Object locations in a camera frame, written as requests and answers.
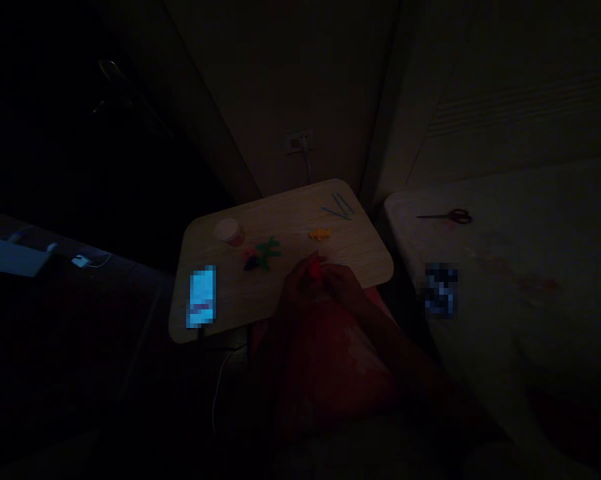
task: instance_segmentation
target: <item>smartphone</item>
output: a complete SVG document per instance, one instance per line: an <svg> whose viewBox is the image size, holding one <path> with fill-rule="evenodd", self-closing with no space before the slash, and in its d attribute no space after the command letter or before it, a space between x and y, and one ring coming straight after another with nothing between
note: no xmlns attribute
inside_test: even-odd
<svg viewBox="0 0 601 480"><path fill-rule="evenodd" d="M187 328L211 325L215 320L215 265L191 272L189 276L189 303Z"/></svg>

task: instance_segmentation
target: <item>wall socket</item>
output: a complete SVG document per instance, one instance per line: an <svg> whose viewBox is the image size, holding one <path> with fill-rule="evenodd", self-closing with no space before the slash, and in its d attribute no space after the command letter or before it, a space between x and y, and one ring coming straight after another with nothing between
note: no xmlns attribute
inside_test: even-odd
<svg viewBox="0 0 601 480"><path fill-rule="evenodd" d="M302 137L306 138L309 150L314 149L313 129L293 130L285 133L285 151L288 155L302 151Z"/></svg>

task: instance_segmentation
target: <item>small jar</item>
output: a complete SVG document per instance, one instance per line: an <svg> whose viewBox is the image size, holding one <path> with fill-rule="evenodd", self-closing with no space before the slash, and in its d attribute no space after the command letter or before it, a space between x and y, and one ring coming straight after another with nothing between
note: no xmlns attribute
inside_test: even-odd
<svg viewBox="0 0 601 480"><path fill-rule="evenodd" d="M245 241L246 234L237 220L224 219L216 224L213 236L232 247L239 247Z"/></svg>

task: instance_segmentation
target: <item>white cable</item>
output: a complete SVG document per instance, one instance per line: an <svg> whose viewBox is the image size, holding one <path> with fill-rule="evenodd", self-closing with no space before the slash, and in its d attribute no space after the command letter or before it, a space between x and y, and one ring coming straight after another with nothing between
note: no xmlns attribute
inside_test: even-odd
<svg viewBox="0 0 601 480"><path fill-rule="evenodd" d="M309 145L307 145L307 135L302 135L302 156L307 164L307 185L312 184L312 174L309 168Z"/></svg>
<svg viewBox="0 0 601 480"><path fill-rule="evenodd" d="M100 268L100 267L102 267L102 266L103 266L105 263L107 263L107 262L108 262L108 261L111 259L111 256L112 256L112 255L113 255L113 254L111 254L111 253L108 253L108 254L107 254L107 259L106 259L106 260L105 260L103 263L101 263L100 265L96 265L96 266L93 266L93 265L87 265L87 266L88 266L89 268Z"/></svg>
<svg viewBox="0 0 601 480"><path fill-rule="evenodd" d="M227 357L225 357L225 360L222 362L222 365L220 365L220 372L218 373L218 382L215 384L215 393L213 394L213 403L211 404L211 430L213 430L213 436L215 437L215 400L218 398L218 387L220 387L220 377L222 376L222 369L225 367L225 363L227 363L227 360L229 360L229 358L231 358L231 356L236 353L238 350L240 350L241 348L246 347L247 344L245 343L244 345L238 347L236 350L233 350L229 353L229 355L227 355Z"/></svg>

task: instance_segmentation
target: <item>modeling clay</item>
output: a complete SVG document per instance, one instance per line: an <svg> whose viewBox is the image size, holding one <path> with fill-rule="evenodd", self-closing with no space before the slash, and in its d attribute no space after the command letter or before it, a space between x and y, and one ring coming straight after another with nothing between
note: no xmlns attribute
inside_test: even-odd
<svg viewBox="0 0 601 480"><path fill-rule="evenodd" d="M322 282L322 271L320 270L320 260L314 258L307 269L309 276L317 282Z"/></svg>
<svg viewBox="0 0 601 480"><path fill-rule="evenodd" d="M246 261L247 261L247 260L249 260L251 257L257 257L257 256L258 256L258 254L255 252L255 250L254 250L254 249L252 249L252 248L248 248L248 249L245 249L245 250L242 252L242 261L243 261L243 262L246 262Z"/></svg>
<svg viewBox="0 0 601 480"><path fill-rule="evenodd" d="M309 238L314 239L314 240L318 240L318 241L323 241L324 239L328 239L332 236L332 230L331 229L317 229L314 230L312 232L309 232Z"/></svg>
<svg viewBox="0 0 601 480"><path fill-rule="evenodd" d="M255 269L258 265L260 264L260 260L258 259L258 257L253 256L253 257L249 257L247 259L247 263L245 263L245 266L243 268L244 271L249 271L249 270L253 270Z"/></svg>
<svg viewBox="0 0 601 480"><path fill-rule="evenodd" d="M269 237L269 241L267 243L261 243L260 245L255 246L257 250L262 252L262 255L260 255L259 264L264 270L270 270L267 257L279 257L282 255L282 252L271 250L271 247L277 247L278 245L280 245L279 241L274 240L273 237Z"/></svg>

